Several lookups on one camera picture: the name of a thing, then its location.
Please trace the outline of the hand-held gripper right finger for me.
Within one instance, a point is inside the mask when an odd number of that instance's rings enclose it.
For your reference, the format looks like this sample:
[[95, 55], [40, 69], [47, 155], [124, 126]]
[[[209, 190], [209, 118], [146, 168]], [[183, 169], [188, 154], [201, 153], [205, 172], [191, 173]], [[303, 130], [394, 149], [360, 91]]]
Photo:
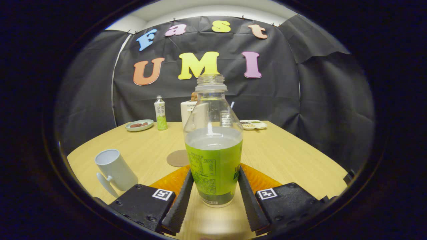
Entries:
[[316, 199], [295, 182], [281, 184], [245, 164], [240, 165], [238, 182], [250, 229], [256, 235], [287, 231], [330, 201], [328, 196]]

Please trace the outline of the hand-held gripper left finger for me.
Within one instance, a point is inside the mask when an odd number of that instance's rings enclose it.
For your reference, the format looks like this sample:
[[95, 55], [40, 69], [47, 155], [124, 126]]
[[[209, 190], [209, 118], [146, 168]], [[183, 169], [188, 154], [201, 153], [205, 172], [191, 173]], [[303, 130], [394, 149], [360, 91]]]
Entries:
[[186, 165], [149, 186], [134, 185], [109, 207], [140, 228], [175, 236], [185, 218], [193, 182]]

